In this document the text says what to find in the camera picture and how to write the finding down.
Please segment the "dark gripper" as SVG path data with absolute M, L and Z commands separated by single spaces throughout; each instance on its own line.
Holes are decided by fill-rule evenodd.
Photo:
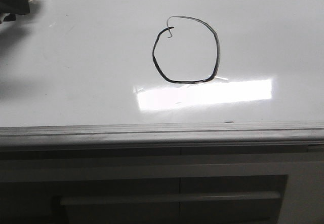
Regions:
M 28 0 L 1 0 L 1 23 L 16 21 L 17 15 L 28 15 Z

